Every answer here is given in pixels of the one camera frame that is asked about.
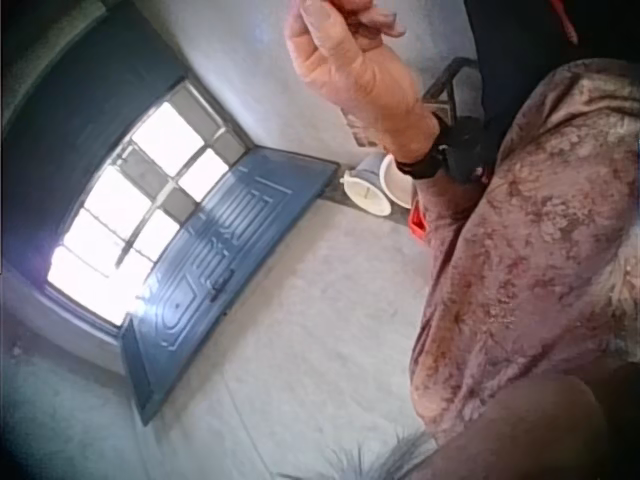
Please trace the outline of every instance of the window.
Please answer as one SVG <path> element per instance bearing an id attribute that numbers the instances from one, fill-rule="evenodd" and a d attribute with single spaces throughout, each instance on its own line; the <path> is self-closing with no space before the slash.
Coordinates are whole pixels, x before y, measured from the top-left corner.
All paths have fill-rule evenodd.
<path id="1" fill-rule="evenodd" d="M 114 325 L 245 146 L 188 82 L 134 128 L 77 207 L 51 259 L 55 289 Z"/>

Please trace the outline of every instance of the black watch strap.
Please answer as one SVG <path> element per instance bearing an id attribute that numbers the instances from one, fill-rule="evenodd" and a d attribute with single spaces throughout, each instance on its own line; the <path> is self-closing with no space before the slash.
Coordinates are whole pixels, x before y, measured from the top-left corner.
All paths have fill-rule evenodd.
<path id="1" fill-rule="evenodd" d="M 447 138 L 451 127 L 438 115 L 434 114 L 434 117 L 440 124 L 440 133 L 427 154 L 415 163 L 400 163 L 396 161 L 398 170 L 414 180 L 433 178 L 441 168 L 447 165 Z"/>

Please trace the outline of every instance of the wrist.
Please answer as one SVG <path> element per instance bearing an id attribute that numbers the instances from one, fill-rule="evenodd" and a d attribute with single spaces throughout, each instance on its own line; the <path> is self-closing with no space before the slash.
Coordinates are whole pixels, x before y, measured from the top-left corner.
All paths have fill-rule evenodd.
<path id="1" fill-rule="evenodd" d="M 431 150 L 440 124 L 431 110 L 419 103 L 400 121 L 377 130 L 378 142 L 400 163 L 416 163 Z"/>

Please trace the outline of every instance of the open door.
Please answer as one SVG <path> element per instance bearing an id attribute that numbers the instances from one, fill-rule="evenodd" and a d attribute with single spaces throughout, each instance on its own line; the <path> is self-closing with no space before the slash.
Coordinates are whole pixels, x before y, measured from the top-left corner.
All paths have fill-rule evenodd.
<path id="1" fill-rule="evenodd" d="M 336 166 L 254 149 L 218 183 L 147 279 L 120 334 L 140 418 L 158 413 L 197 349 Z"/>

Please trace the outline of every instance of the white bucket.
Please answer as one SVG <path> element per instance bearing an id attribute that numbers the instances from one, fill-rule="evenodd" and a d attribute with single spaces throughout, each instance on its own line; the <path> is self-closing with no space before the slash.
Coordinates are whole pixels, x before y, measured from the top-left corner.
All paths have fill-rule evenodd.
<path id="1" fill-rule="evenodd" d="M 401 207 L 411 210 L 415 188 L 413 179 L 398 170 L 393 155 L 387 155 L 382 161 L 380 184 L 391 200 Z"/>
<path id="2" fill-rule="evenodd" d="M 349 198 L 363 210 L 386 217 L 391 214 L 391 202 L 380 184 L 380 166 L 384 154 L 367 157 L 355 170 L 345 172 L 341 182 Z"/>

